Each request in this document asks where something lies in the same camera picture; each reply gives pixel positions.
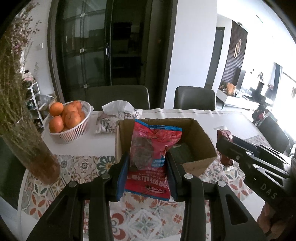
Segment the person's right hand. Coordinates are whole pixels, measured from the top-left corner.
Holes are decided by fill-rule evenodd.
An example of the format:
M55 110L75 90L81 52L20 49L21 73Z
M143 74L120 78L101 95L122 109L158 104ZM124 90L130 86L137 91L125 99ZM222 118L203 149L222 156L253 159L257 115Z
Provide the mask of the person's right hand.
M279 238L292 222L294 216L282 216L266 202L257 218L257 224L262 229L267 240Z

